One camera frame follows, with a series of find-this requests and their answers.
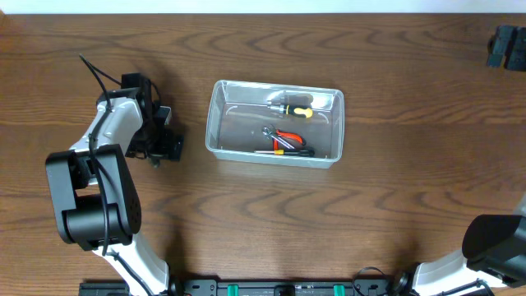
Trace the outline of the red handled pliers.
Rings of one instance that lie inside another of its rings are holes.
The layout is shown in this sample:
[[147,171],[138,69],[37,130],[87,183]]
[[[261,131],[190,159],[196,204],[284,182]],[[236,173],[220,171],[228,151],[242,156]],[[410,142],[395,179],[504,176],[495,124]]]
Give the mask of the red handled pliers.
[[[301,146],[306,145],[306,141],[305,141],[301,136],[299,136],[299,135],[296,134],[296,133],[283,132],[283,131],[281,131],[281,130],[279,130],[279,129],[276,129],[276,128],[273,128],[273,127],[270,127],[270,128],[273,129],[273,130],[275,130],[275,131],[277,132],[277,134],[278,134],[279,136],[281,136],[283,139],[285,139],[287,142],[288,142],[288,140],[292,140],[292,141],[297,142],[297,143],[298,143],[299,145],[301,145]],[[271,140],[272,140],[272,148],[273,148],[274,150],[280,149],[281,147],[285,148],[284,146],[282,146],[281,144],[279,144],[277,141],[275,141],[275,140],[273,140],[273,139],[271,139]]]

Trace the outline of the thin black yellow screwdriver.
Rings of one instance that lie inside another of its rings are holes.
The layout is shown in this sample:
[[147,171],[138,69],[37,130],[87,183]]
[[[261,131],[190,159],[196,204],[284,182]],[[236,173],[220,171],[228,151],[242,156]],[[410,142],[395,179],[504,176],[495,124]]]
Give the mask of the thin black yellow screwdriver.
[[297,156],[297,157],[313,157],[315,155],[315,151],[312,149],[305,149],[305,150],[283,150],[283,149],[277,149],[277,150],[255,150],[255,153],[257,154],[265,154],[265,155],[284,155],[284,156]]

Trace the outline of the yellow black stubby screwdriver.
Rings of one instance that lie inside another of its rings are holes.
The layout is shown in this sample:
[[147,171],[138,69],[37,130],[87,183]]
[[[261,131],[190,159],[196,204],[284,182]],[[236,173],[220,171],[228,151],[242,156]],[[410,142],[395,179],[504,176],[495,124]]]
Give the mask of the yellow black stubby screwdriver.
[[291,115],[297,118],[311,118],[313,110],[310,107],[292,104],[270,104],[268,109],[274,113]]

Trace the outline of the silver combination wrench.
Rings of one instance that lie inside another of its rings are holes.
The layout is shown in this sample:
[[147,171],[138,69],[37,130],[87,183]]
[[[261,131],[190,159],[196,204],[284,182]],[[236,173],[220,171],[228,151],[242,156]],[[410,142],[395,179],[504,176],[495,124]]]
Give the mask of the silver combination wrench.
[[279,136],[277,134],[277,132],[269,127],[263,127],[262,128],[262,133],[267,136],[267,137],[270,137],[271,139],[277,141],[279,144],[281,144],[282,146],[284,146],[285,148],[287,148],[288,150],[294,150],[295,147],[288,143],[285,139],[283,139],[281,136]]

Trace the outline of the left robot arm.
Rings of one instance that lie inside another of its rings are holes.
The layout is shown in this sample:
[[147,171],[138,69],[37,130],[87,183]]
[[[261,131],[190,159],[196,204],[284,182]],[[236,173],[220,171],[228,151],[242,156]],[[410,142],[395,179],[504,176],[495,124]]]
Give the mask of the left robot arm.
[[61,239],[93,252],[124,279],[129,295],[181,295],[168,263],[141,233],[141,204],[127,159],[178,161],[182,136],[153,95],[157,86],[140,73],[122,75],[118,89],[104,90],[97,114],[82,138],[45,161]]

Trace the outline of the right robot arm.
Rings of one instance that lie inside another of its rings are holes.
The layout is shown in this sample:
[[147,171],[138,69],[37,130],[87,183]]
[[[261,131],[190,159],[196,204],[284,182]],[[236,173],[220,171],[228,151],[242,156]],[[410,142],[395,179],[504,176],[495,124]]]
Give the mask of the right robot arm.
[[417,264],[392,279],[354,278],[353,295],[492,295],[494,288],[525,285],[525,200],[511,215],[480,215],[462,247],[436,261]]

